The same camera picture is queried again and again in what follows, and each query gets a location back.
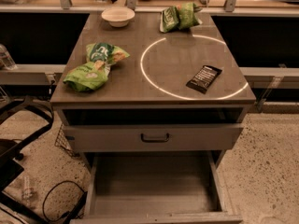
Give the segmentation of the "grey drawer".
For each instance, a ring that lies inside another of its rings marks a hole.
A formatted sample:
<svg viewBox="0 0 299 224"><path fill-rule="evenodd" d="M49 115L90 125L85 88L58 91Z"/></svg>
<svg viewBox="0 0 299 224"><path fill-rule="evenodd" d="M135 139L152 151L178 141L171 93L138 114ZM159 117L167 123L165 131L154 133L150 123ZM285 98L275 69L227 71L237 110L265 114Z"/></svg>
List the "grey drawer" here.
<svg viewBox="0 0 299 224"><path fill-rule="evenodd" d="M231 149L241 124L64 126L77 152L146 152Z"/></svg>
<svg viewBox="0 0 299 224"><path fill-rule="evenodd" d="M208 151L94 157L83 218L70 224L240 224Z"/></svg>

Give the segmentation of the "grey top drawer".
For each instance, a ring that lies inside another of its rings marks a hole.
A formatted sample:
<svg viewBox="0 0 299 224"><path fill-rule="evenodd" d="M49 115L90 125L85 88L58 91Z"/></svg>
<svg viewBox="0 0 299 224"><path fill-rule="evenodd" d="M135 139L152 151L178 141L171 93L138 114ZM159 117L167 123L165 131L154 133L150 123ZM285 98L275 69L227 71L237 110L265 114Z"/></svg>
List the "grey top drawer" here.
<svg viewBox="0 0 299 224"><path fill-rule="evenodd" d="M241 124L64 126L77 152L146 152L231 149Z"/></svg>

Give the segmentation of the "clear plastic bottle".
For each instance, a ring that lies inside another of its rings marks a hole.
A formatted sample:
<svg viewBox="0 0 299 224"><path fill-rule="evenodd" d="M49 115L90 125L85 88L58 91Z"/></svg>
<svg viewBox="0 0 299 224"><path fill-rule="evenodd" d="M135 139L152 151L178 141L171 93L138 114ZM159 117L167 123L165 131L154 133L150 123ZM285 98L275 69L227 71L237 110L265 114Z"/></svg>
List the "clear plastic bottle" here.
<svg viewBox="0 0 299 224"><path fill-rule="evenodd" d="M0 44L0 63L8 70L14 70L17 68L17 65L3 44Z"/></svg>

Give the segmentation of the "grey drawer cabinet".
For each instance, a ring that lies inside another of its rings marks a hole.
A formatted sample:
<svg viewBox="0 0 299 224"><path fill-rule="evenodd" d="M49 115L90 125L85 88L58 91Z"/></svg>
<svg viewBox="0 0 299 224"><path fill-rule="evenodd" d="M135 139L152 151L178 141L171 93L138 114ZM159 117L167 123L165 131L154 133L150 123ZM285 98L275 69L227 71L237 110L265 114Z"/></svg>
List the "grey drawer cabinet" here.
<svg viewBox="0 0 299 224"><path fill-rule="evenodd" d="M83 63L85 47L107 42L129 57L113 65L97 91L59 83L51 104L64 126L241 124L255 96L209 14L187 32L162 34L157 13L138 12L115 29L97 15L87 20L67 68ZM222 70L206 94L186 86L204 66Z"/></svg>

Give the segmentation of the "white bowl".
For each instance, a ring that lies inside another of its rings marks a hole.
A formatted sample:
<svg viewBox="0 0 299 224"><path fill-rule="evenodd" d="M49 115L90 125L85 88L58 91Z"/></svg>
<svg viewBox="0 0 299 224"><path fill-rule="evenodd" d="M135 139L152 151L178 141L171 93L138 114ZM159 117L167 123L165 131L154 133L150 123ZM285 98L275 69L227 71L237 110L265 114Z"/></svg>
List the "white bowl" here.
<svg viewBox="0 0 299 224"><path fill-rule="evenodd" d="M127 7L112 7L105 9L101 17L112 27L124 27L135 17L135 12Z"/></svg>

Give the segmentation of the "green chip bag rear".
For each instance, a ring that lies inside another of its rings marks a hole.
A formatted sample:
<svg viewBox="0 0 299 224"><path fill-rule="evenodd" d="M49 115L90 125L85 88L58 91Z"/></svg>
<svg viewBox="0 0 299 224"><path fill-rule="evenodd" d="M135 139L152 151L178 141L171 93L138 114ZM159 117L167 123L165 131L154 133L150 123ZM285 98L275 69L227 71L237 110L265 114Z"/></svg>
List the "green chip bag rear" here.
<svg viewBox="0 0 299 224"><path fill-rule="evenodd" d="M168 7L161 12L159 29L162 33L168 33L201 25L203 22L196 15L196 12L201 10L195 3L183 3Z"/></svg>

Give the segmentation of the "green chip bag front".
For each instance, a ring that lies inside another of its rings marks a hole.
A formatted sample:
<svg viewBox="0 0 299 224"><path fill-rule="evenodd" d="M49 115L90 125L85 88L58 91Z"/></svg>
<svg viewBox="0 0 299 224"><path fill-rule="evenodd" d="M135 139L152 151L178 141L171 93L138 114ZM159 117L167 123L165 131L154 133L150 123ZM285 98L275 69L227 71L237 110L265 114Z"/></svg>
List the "green chip bag front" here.
<svg viewBox="0 0 299 224"><path fill-rule="evenodd" d="M86 63L70 70L64 84L74 91L96 91L108 81L111 66L129 57L129 53L108 43L86 46Z"/></svg>

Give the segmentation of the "black snack bar packet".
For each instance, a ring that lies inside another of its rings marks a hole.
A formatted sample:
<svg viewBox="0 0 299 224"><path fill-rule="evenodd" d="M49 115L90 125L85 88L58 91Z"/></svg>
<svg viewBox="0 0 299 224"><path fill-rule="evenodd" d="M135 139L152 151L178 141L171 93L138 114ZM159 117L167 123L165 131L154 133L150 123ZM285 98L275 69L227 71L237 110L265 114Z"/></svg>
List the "black snack bar packet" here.
<svg viewBox="0 0 299 224"><path fill-rule="evenodd" d="M186 83L186 86L200 91L203 94L206 94L210 85L215 81L215 79L221 74L222 70L211 66L204 65L196 75Z"/></svg>

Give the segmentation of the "black chair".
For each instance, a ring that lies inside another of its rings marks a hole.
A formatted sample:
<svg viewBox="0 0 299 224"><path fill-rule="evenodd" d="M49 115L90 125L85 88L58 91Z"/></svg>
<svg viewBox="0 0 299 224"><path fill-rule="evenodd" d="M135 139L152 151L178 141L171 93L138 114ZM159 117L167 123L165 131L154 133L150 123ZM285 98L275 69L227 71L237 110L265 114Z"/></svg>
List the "black chair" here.
<svg viewBox="0 0 299 224"><path fill-rule="evenodd" d="M20 161L23 158L21 150L35 141L43 133L50 130L54 121L54 114L50 105L45 102L36 103L30 96L26 96L22 100L14 100L0 107L0 124L21 110L30 111L38 115L48 124L30 134L19 143L9 139L0 140L0 204L27 217L29 220L33 220L36 224L47 224L47 222L34 211L24 204L8 197L3 192L3 190L24 171L14 159Z"/></svg>

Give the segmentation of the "green chip bag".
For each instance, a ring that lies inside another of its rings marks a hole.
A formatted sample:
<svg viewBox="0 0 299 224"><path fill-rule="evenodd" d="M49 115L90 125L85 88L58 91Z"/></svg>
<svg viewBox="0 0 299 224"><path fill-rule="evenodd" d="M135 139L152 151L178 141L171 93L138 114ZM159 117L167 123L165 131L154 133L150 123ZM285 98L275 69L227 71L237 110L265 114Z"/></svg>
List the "green chip bag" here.
<svg viewBox="0 0 299 224"><path fill-rule="evenodd" d="M162 33L168 33L201 25L203 22L196 15L196 12L201 10L195 3L183 3L168 7L161 12L159 29Z"/></svg>
<svg viewBox="0 0 299 224"><path fill-rule="evenodd" d="M74 91L96 91L108 81L111 66L129 57L129 53L108 43L86 46L86 63L70 70L64 84Z"/></svg>

